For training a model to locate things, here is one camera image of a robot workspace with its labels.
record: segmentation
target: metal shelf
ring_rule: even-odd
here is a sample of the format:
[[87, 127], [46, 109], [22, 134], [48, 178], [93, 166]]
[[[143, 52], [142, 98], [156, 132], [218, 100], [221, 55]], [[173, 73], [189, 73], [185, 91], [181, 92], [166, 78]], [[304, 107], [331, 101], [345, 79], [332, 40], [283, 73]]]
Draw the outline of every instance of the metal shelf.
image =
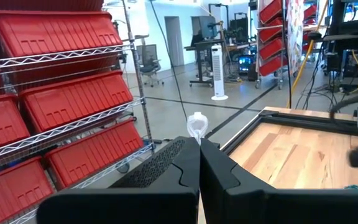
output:
[[78, 121], [74, 121], [70, 124], [57, 127], [50, 131], [46, 131], [44, 133], [31, 136], [27, 139], [23, 139], [14, 142], [12, 144], [8, 144], [6, 146], [0, 147], [0, 157], [6, 156], [9, 159], [9, 161], [7, 161], [6, 160], [7, 158], [5, 157], [0, 158], [0, 160], [1, 159], [4, 160], [4, 162], [1, 163], [1, 165], [6, 164], [7, 162], [14, 161], [16, 159], [20, 159], [21, 157], [27, 156], [28, 154], [35, 153], [48, 146], [51, 146], [52, 144], [61, 141], [59, 137], [62, 137], [62, 135], [64, 134], [72, 133], [73, 131], [76, 131], [80, 128], [84, 128], [85, 126], [91, 129], [94, 126], [94, 124], [99, 123], [99, 121], [105, 120], [106, 118], [109, 118], [114, 114], [126, 111], [134, 106], [141, 105], [143, 102], [144, 99], [139, 98], [138, 100], [134, 100], [130, 103], [126, 103], [124, 105], [103, 111], [101, 113], [91, 115], [89, 117], [80, 119]]
[[115, 45], [109, 47], [96, 47], [93, 49], [71, 50], [67, 52], [59, 52], [53, 54], [40, 54], [40, 55], [31, 55], [28, 57], [0, 59], [0, 68], [15, 67], [19, 65], [31, 65], [41, 62], [51, 62], [56, 60], [78, 58], [78, 57], [85, 57], [85, 56], [92, 56], [92, 55], [111, 54], [116, 52], [122, 52], [125, 50], [131, 50], [131, 46]]
[[[142, 149], [139, 149], [138, 151], [136, 151], [133, 154], [126, 157], [125, 159], [105, 168], [103, 171], [97, 173], [96, 175], [90, 177], [89, 179], [86, 179], [84, 182], [72, 187], [72, 189], [83, 189], [83, 188], [95, 183], [100, 178], [105, 177], [106, 175], [110, 174], [112, 171], [118, 169], [120, 166], [127, 164], [128, 162], [130, 162], [133, 159], [136, 159], [137, 157], [139, 157], [143, 153], [151, 150], [152, 148], [153, 148], [153, 145], [149, 144], [149, 145], [143, 147]], [[25, 223], [25, 222], [29, 221], [30, 219], [34, 218], [36, 213], [37, 213], [37, 209], [33, 209], [32, 211], [26, 213], [25, 215], [21, 216], [20, 218], [14, 220], [13, 222], [10, 222], [10, 224]]]

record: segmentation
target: white object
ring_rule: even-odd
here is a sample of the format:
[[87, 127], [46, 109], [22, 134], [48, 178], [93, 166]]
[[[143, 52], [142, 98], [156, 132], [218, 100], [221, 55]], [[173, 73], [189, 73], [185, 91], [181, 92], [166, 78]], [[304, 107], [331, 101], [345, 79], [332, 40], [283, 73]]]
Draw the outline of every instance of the white object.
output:
[[208, 118], [195, 112], [187, 119], [187, 131], [191, 137], [194, 137], [198, 144], [201, 145], [201, 138], [205, 137], [206, 129], [208, 128]]
[[226, 100], [228, 96], [224, 94], [222, 47], [220, 45], [214, 45], [211, 47], [211, 51], [214, 70], [214, 96], [212, 96], [211, 99]]

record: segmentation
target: white tower fan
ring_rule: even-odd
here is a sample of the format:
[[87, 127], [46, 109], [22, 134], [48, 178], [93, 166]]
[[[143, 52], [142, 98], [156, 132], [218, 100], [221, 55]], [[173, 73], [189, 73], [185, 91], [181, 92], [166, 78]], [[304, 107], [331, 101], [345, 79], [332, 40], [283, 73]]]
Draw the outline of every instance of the white tower fan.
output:
[[212, 51], [212, 67], [214, 70], [214, 96], [212, 100], [226, 100], [229, 97], [224, 94], [224, 80], [223, 80], [223, 55], [222, 47], [214, 45], [211, 47]]

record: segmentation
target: workbench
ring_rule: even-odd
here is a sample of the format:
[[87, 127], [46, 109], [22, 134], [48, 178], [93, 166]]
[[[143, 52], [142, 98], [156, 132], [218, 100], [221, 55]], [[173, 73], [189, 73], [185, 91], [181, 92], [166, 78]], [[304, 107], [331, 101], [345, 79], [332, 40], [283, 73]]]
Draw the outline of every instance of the workbench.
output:
[[[274, 107], [264, 111], [315, 120], [329, 116], [326, 112]], [[358, 185], [358, 169], [350, 167], [347, 160], [347, 153], [358, 146], [358, 136], [296, 128], [294, 124], [255, 123], [259, 118], [257, 115], [245, 124], [220, 148], [245, 170], [278, 189], [343, 189]], [[337, 114], [336, 118], [356, 120], [349, 114]], [[247, 130], [250, 133], [243, 138]], [[236, 141], [234, 150], [227, 151]], [[198, 223], [205, 223], [202, 202]]]

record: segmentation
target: gray floor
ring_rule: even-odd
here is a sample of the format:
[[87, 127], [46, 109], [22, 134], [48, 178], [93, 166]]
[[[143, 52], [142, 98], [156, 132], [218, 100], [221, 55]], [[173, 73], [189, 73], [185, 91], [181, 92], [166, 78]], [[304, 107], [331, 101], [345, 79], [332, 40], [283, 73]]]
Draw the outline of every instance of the gray floor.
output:
[[[306, 65], [306, 70], [293, 95], [293, 107], [295, 107], [304, 87], [310, 81], [313, 67], [314, 65], [310, 63]], [[208, 85], [199, 84], [194, 84], [192, 87], [189, 86], [189, 80], [196, 79], [195, 75], [197, 71], [195, 64], [176, 67], [175, 71], [186, 115], [189, 116], [195, 111], [200, 111], [208, 117], [208, 132], [213, 132], [213, 134], [209, 134], [209, 140], [212, 142], [224, 144], [264, 107], [285, 107], [287, 103], [288, 81], [285, 81], [283, 89], [279, 90], [275, 87], [276, 81], [273, 79], [273, 76], [264, 77], [259, 89], [255, 88], [254, 82], [227, 83], [225, 84], [225, 91], [229, 98], [225, 101], [213, 101], [211, 100], [214, 94], [213, 88], [210, 88]], [[132, 94], [139, 97], [139, 88], [135, 74], [125, 73], [123, 77]], [[158, 73], [158, 78], [162, 79], [165, 84], [155, 85], [153, 88], [144, 86], [152, 137], [154, 139], [174, 139], [177, 136], [189, 136], [186, 130], [185, 115], [181, 108], [177, 84], [172, 71], [160, 72]], [[314, 87], [324, 84], [328, 84], [328, 77], [318, 73]], [[339, 101], [343, 94], [336, 93], [335, 96]], [[305, 98], [303, 97], [300, 101], [299, 108], [302, 108]], [[308, 109], [327, 111], [330, 102], [330, 99], [325, 96], [313, 95], [309, 100]], [[341, 112], [352, 114], [357, 106], [348, 106], [341, 110]], [[135, 107], [133, 112], [137, 117], [137, 130], [142, 136], [145, 136], [145, 119], [142, 107]], [[150, 153], [143, 155], [141, 160], [146, 159], [148, 156], [150, 156]], [[131, 162], [131, 169], [139, 165], [141, 160], [133, 160]], [[114, 171], [89, 186], [89, 188], [106, 188], [122, 176], [123, 174]]]

